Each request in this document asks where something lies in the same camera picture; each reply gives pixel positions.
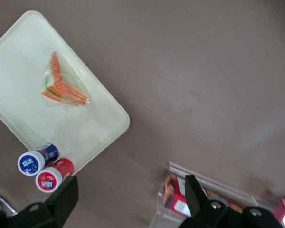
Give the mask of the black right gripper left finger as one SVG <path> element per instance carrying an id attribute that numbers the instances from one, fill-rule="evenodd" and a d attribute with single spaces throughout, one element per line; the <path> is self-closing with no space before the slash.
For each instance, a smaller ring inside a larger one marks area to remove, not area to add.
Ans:
<path id="1" fill-rule="evenodd" d="M 33 203 L 7 218 L 8 228 L 61 228 L 78 203 L 76 176 L 67 177 L 44 202 Z"/>

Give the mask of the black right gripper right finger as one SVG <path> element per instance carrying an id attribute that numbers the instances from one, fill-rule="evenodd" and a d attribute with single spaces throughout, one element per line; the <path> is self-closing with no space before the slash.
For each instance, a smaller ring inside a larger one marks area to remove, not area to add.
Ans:
<path id="1" fill-rule="evenodd" d="M 267 209 L 246 207 L 234 211 L 220 199 L 208 199 L 196 177 L 185 176 L 185 198 L 191 213 L 180 228 L 281 228 L 281 223 Z"/>

